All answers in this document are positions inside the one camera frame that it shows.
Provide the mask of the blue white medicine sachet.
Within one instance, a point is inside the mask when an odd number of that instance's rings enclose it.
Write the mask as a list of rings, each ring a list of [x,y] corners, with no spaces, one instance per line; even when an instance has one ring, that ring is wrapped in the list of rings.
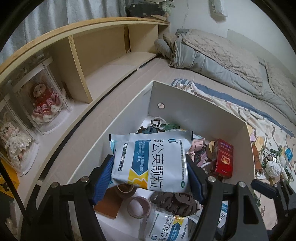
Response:
[[[109,187],[126,183],[157,192],[190,190],[186,154],[192,132],[111,134],[109,141],[114,156]]]

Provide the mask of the green clothes peg with loop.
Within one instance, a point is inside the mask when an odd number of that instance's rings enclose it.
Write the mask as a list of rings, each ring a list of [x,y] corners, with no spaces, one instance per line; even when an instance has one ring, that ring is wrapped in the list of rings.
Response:
[[[179,125],[174,125],[174,124],[164,124],[164,123],[162,123],[160,125],[160,128],[166,132],[166,131],[171,131],[171,130],[179,130],[180,126]]]

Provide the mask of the white crochet yarn ball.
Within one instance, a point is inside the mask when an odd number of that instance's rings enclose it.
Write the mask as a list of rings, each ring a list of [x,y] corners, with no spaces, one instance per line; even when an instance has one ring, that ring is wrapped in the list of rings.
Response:
[[[265,172],[270,178],[275,178],[281,174],[281,167],[277,162],[268,161],[265,166]]]

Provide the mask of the brown leather pouch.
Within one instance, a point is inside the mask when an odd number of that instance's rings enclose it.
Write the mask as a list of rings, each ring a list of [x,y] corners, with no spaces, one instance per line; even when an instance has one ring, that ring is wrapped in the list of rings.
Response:
[[[259,152],[255,145],[252,145],[252,150],[253,150],[255,172],[261,175],[263,173],[263,169],[262,169],[262,165],[259,158]]]

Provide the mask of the blue wipes packet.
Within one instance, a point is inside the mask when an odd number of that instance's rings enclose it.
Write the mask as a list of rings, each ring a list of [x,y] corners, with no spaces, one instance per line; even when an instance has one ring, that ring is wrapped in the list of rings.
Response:
[[[292,153],[292,151],[291,151],[290,148],[287,148],[287,149],[285,150],[285,157],[287,158],[287,160],[288,160],[289,162],[292,160],[292,158],[293,158],[293,153]]]

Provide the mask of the red cigarette box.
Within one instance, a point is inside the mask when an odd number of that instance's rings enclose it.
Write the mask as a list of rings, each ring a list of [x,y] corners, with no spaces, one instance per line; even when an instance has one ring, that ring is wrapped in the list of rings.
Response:
[[[234,147],[222,139],[215,141],[212,173],[224,179],[230,179],[233,174],[233,151]]]

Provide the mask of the black hair claw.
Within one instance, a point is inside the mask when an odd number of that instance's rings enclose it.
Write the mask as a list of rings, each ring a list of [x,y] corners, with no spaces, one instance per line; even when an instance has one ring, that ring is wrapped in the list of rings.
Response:
[[[202,209],[192,193],[154,192],[149,200],[158,208],[178,216],[191,216]]]

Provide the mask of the cartoon bear blanket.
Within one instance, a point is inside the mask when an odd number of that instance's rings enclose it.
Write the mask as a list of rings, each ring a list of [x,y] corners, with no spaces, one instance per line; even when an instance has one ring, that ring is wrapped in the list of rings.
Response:
[[[251,144],[255,145],[259,152],[263,169],[261,175],[255,172],[255,178],[270,185],[277,184],[280,181],[287,181],[295,190],[294,133],[277,123],[268,114],[229,94],[218,92],[192,80],[182,78],[176,78],[172,82],[172,86],[201,97],[246,122]],[[285,157],[287,148],[290,148],[293,153],[290,162]],[[270,178],[265,172],[268,161],[274,161],[280,165],[281,174],[278,177]]]

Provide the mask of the brown tape roll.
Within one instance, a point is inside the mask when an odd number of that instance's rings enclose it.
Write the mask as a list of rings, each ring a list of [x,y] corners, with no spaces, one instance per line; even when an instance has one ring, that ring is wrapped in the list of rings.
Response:
[[[115,187],[115,190],[118,196],[123,200],[125,200],[132,197],[135,194],[135,192],[137,191],[137,187],[123,183],[123,184],[117,185]]]

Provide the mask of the pink tape roll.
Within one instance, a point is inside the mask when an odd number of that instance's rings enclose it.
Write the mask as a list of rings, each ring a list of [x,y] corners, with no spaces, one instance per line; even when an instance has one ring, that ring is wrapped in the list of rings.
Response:
[[[145,218],[149,216],[151,212],[151,203],[144,197],[133,197],[127,205],[127,212],[133,218]]]

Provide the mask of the white dress doll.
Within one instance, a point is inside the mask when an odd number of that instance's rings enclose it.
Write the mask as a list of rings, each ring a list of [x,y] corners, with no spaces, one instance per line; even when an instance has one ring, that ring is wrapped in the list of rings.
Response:
[[[6,121],[1,126],[1,140],[10,160],[15,168],[22,167],[22,161],[26,158],[26,151],[29,149],[32,139],[12,122]]]

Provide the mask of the white shoe box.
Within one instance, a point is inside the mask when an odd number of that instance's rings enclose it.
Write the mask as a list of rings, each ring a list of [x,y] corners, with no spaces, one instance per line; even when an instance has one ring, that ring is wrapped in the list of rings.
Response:
[[[44,196],[44,240],[267,239],[249,190],[244,121],[189,92],[152,82],[114,119],[66,185]]]

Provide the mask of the red dress doll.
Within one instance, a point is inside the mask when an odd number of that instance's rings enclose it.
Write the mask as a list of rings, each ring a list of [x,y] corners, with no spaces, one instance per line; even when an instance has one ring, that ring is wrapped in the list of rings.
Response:
[[[58,93],[45,83],[39,83],[33,88],[32,94],[34,99],[32,119],[38,125],[49,123],[63,106]]]

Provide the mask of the wooden bedside shelf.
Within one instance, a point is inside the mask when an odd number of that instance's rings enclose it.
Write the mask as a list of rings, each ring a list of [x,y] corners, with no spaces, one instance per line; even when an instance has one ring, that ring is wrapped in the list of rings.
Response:
[[[1,83],[11,80],[17,68],[39,51],[53,58],[56,70],[74,99],[68,118],[40,137],[31,170],[21,178],[18,194],[29,201],[34,186],[53,163],[53,156],[79,121],[96,104],[126,84],[156,57],[154,42],[170,23],[148,18],[99,18],[60,27],[25,44],[1,65]]]

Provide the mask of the grey folded duvet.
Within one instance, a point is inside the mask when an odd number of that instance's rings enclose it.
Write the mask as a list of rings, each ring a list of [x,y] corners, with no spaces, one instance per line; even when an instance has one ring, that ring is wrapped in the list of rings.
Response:
[[[295,80],[230,40],[196,29],[165,33],[154,42],[170,66],[189,69],[266,102],[295,123]]]

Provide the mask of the grey curtain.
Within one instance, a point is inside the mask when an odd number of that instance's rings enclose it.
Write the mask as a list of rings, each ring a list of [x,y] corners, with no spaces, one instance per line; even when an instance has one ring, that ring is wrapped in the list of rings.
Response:
[[[126,16],[131,1],[43,1],[13,31],[1,50],[1,63],[37,37],[59,27],[96,18]]]

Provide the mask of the white hanging bag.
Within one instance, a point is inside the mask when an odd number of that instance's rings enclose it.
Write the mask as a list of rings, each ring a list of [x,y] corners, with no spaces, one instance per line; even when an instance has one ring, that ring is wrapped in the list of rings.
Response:
[[[214,15],[227,17],[227,9],[224,0],[210,0],[210,9]]]

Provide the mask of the black bag on shelf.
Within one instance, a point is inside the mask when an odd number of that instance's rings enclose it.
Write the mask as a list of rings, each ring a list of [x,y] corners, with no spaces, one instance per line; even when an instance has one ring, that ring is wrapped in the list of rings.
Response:
[[[130,17],[156,17],[160,16],[161,18],[166,19],[168,14],[163,10],[160,3],[155,2],[145,2],[140,3],[131,3],[126,10],[127,16]]]

